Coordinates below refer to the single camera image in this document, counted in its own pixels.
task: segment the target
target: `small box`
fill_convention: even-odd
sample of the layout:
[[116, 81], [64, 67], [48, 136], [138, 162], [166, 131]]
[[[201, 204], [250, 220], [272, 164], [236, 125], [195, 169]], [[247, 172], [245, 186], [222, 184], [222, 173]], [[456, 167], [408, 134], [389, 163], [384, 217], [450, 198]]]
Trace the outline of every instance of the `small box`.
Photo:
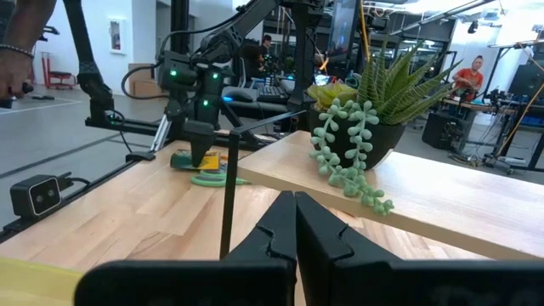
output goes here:
[[[128, 70], [132, 70], [134, 68], [139, 68], [139, 67], [147, 67], [147, 66], [151, 66], [151, 65], [154, 65], [153, 63], [149, 63], [149, 64], [146, 64], [146, 63], [142, 63], [142, 64], [136, 64], [136, 63], [132, 63], [132, 64], [128, 64]], [[132, 75], [130, 75], [128, 77], [128, 80], [129, 81], [136, 81], [136, 80], [154, 80], [155, 79], [155, 70], [154, 69], [143, 69], [141, 71], [136, 71], [134, 72]]]
[[162, 94], [162, 90], [154, 80], [138, 80], [134, 81], [133, 95], [137, 97], [148, 97]]

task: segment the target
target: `person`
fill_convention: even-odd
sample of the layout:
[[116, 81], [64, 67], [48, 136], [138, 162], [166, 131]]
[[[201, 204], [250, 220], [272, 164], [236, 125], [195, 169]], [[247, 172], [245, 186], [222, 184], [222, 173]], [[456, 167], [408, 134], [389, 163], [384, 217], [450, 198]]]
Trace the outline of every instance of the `person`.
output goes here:
[[263, 44], [259, 47], [261, 55], [263, 56], [263, 60], [266, 57], [266, 55], [269, 54], [269, 48], [271, 44], [272, 44], [272, 37], [268, 34], [265, 35], [263, 37]]
[[0, 100], [21, 98], [32, 65], [31, 51], [56, 0], [18, 0], [0, 44]]
[[476, 59], [473, 60], [473, 64], [470, 68], [461, 69], [453, 76], [453, 79], [456, 81], [455, 87], [468, 91], [466, 98], [466, 101], [468, 102], [472, 101], [475, 93], [482, 88], [484, 76], [479, 73], [479, 69], [483, 64], [484, 57], [478, 55]]
[[252, 77], [264, 78], [264, 57], [261, 54], [260, 47], [253, 44], [247, 44], [241, 49], [241, 57], [246, 61], [246, 81], [251, 84]]

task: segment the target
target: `monitor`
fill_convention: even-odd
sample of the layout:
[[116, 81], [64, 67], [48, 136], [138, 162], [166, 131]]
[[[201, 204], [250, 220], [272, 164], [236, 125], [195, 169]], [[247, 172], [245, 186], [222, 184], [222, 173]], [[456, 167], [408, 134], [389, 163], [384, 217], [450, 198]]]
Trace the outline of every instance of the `monitor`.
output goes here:
[[358, 0], [337, 0], [334, 3], [331, 35], [327, 48], [329, 61], [345, 61], [349, 58], [354, 29], [357, 26]]
[[326, 75], [320, 75], [320, 74], [315, 75], [314, 76], [314, 79], [315, 79], [314, 84], [317, 85], [317, 86], [324, 86], [324, 85], [331, 82], [331, 78], [332, 78], [331, 76], [326, 76]]
[[516, 96], [527, 95], [529, 99], [531, 99], [533, 95], [536, 94], [542, 81], [544, 81], [544, 74], [537, 65], [520, 65], [510, 84], [508, 92]]

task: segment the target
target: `white wall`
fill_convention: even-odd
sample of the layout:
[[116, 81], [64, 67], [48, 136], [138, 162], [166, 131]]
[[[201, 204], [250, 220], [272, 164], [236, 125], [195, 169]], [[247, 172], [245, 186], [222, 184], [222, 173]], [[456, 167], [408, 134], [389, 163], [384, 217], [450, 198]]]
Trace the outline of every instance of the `white wall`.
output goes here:
[[[128, 63], [133, 61], [132, 0], [93, 0], [82, 1], [83, 13], [87, 22], [88, 35], [93, 48], [94, 59], [102, 72], [105, 83], [115, 94], [121, 93], [121, 79], [127, 72]], [[126, 54], [110, 52], [108, 17], [125, 18]], [[48, 42], [38, 42], [34, 69], [37, 83], [43, 84], [41, 52], [50, 52], [51, 70], [67, 71], [77, 75], [78, 58], [74, 41], [66, 17], [64, 3], [57, 1], [48, 25], [59, 30], [60, 35], [46, 35]]]
[[[197, 15], [195, 19], [195, 29], [197, 30], [215, 26], [234, 15], [232, 0], [199, 0], [197, 3], [198, 12], [200, 12], [200, 15]], [[192, 51], [196, 51], [201, 46], [202, 38], [209, 33], [193, 35], [195, 44]]]
[[[541, 23], [541, 12], [526, 10], [516, 10], [508, 13], [505, 17], [501, 32], [496, 39], [497, 44], [513, 44], [516, 42], [536, 39], [536, 32], [532, 31], [534, 24]], [[507, 91], [510, 88], [513, 77], [518, 70], [519, 65], [527, 63], [529, 57], [521, 49], [511, 49], [502, 57], [496, 67], [496, 74], [491, 81], [490, 88], [498, 87], [500, 90]]]
[[[156, 52], [159, 51], [162, 40], [171, 29], [171, 12], [170, 7], [157, 4], [156, 6]], [[167, 44], [167, 50], [170, 49], [170, 43]]]
[[[232, 0], [232, 13], [236, 14], [236, 8], [247, 4], [249, 0]], [[253, 39], [261, 43], [263, 39], [263, 28], [264, 28], [264, 22], [261, 21], [253, 30], [251, 30], [249, 33], [247, 33], [246, 38]]]
[[156, 55], [156, 2], [132, 0], [133, 62], [154, 63]]
[[[488, 46], [495, 43], [500, 29], [480, 26], [476, 33], [468, 34], [469, 26], [470, 22], [462, 23], [460, 20], [456, 22], [448, 50], [457, 51], [456, 62], [462, 60], [462, 63], [450, 74], [450, 77], [453, 77], [462, 68], [469, 68], [473, 60], [478, 55], [482, 55], [484, 57], [484, 65], [480, 73], [484, 76], [482, 88], [485, 89], [487, 83], [490, 81], [493, 63], [499, 52], [497, 48], [488, 48]], [[446, 56], [444, 69], [450, 67], [452, 58], [453, 54]]]

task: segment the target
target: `orange cable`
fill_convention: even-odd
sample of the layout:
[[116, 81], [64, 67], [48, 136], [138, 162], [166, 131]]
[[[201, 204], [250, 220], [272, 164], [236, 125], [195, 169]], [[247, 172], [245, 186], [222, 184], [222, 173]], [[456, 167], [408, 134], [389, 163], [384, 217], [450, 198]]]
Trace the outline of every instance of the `orange cable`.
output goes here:
[[527, 111], [529, 111], [530, 106], [535, 102], [536, 97], [539, 96], [542, 89], [544, 88], [544, 83], [541, 85], [541, 87], [538, 89], [536, 94], [533, 96], [533, 99], [530, 100], [530, 102], [527, 104], [527, 107], [525, 107], [524, 113], [521, 115], [521, 117], [518, 120], [518, 123], [516, 123], [516, 126], [512, 129], [512, 132], [508, 135], [507, 141], [503, 142], [501, 145], [501, 148], [497, 151], [497, 155], [500, 156], [502, 153], [502, 150], [504, 149], [504, 146], [510, 141], [510, 138], [516, 133], [516, 131], [519, 128], [519, 125], [521, 124], [521, 121], [524, 119], [525, 115], [527, 114]]
[[366, 62], [371, 61], [371, 55], [368, 48], [368, 37], [366, 36], [366, 22], [365, 22], [365, 7], [363, 6], [363, 0], [359, 0], [360, 4], [360, 23], [361, 27], [363, 28], [363, 38], [364, 38], [364, 44], [365, 44], [365, 55], [366, 55]]

